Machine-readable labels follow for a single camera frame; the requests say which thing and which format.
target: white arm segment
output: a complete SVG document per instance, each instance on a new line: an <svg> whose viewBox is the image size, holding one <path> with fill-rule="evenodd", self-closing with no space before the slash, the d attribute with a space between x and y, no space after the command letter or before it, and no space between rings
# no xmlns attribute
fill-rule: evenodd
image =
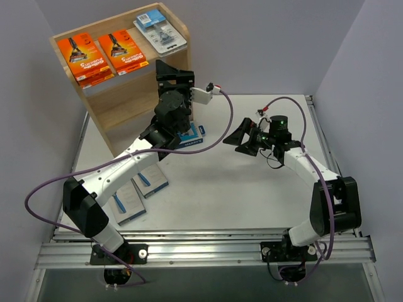
<svg viewBox="0 0 403 302"><path fill-rule="evenodd" d="M337 179L339 175L324 167L312 156L311 158L321 171L325 181ZM314 167L306 158L305 154L302 152L301 148L292 148L291 150L285 152L284 165L296 172L297 175L304 180L304 182L313 192L314 184L319 180L319 176L317 175ZM316 234L312 228L309 218L300 225L291 228L288 231L288 234L290 235L292 245L296 247L303 247L304 245L312 244L316 240L321 239L321 237Z"/></svg>
<svg viewBox="0 0 403 302"><path fill-rule="evenodd" d="M150 149L151 147L152 145L146 140L137 138L134 143L117 158L137 150ZM84 183L82 186L87 192L96 193L97 197L95 200L102 207L108 202L109 198L134 175L157 162L157 152L143 153L129 157L128 159L83 177ZM112 253L123 244L123 237L110 222L108 222L107 226L102 231L94 236L94 239Z"/></svg>

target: white tabletop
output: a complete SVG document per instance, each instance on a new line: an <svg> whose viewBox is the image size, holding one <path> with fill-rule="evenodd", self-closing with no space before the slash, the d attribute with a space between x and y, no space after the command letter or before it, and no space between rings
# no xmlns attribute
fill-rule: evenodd
<svg viewBox="0 0 403 302"><path fill-rule="evenodd" d="M256 110L275 97L231 96L234 121L230 133L244 117L256 121ZM310 154L325 165L305 98L302 95L292 97L307 116L305 145ZM205 127L207 135L202 144L183 150L197 150L216 141L229 119L229 107L223 96L215 96L208 106L196 104L194 112L195 121ZM302 117L292 102L278 101L268 110L268 116L272 115L288 116L293 138L300 139ZM148 125L151 117L152 114L143 116L124 128L109 132L111 140L123 150ZM134 221L118 226L108 205L104 210L118 230L287 228L307 219L312 192L293 171L286 167L273 170L261 155L251 157L234 149L234 146L220 143L202 154L167 156L158 165L169 186L144 199L147 213ZM76 169L87 169L110 159L110 151L90 120ZM67 215L63 215L62 223L73 225Z"/></svg>

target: orange box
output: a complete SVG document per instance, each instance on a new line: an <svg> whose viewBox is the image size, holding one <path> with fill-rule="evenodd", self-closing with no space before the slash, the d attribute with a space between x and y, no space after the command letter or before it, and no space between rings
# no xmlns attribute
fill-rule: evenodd
<svg viewBox="0 0 403 302"><path fill-rule="evenodd" d="M101 36L98 41L120 76L149 64L145 55L125 30Z"/></svg>
<svg viewBox="0 0 403 302"><path fill-rule="evenodd" d="M79 81L78 84L81 88L85 89L102 83L107 79L110 79L111 77L114 77L114 75L112 73L112 70L108 69L107 71L101 72L100 74L94 75L93 77L88 77L87 79Z"/></svg>
<svg viewBox="0 0 403 302"><path fill-rule="evenodd" d="M57 45L77 81L109 69L104 56L87 33L60 40Z"/></svg>

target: white label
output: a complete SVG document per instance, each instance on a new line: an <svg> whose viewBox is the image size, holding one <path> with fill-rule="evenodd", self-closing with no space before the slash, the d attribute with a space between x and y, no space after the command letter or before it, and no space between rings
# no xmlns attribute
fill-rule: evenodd
<svg viewBox="0 0 403 302"><path fill-rule="evenodd" d="M138 19L140 20L141 23L146 24L148 22L151 22L151 19L148 14L141 14L138 16Z"/></svg>

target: gray floor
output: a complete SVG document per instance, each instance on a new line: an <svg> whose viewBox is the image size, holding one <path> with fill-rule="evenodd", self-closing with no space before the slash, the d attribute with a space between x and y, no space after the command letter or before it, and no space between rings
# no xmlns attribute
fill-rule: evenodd
<svg viewBox="0 0 403 302"><path fill-rule="evenodd" d="M102 270L48 270L39 301L373 301L361 264L322 265L298 287L272 280L266 267L147 269L144 286L116 293Z"/></svg>

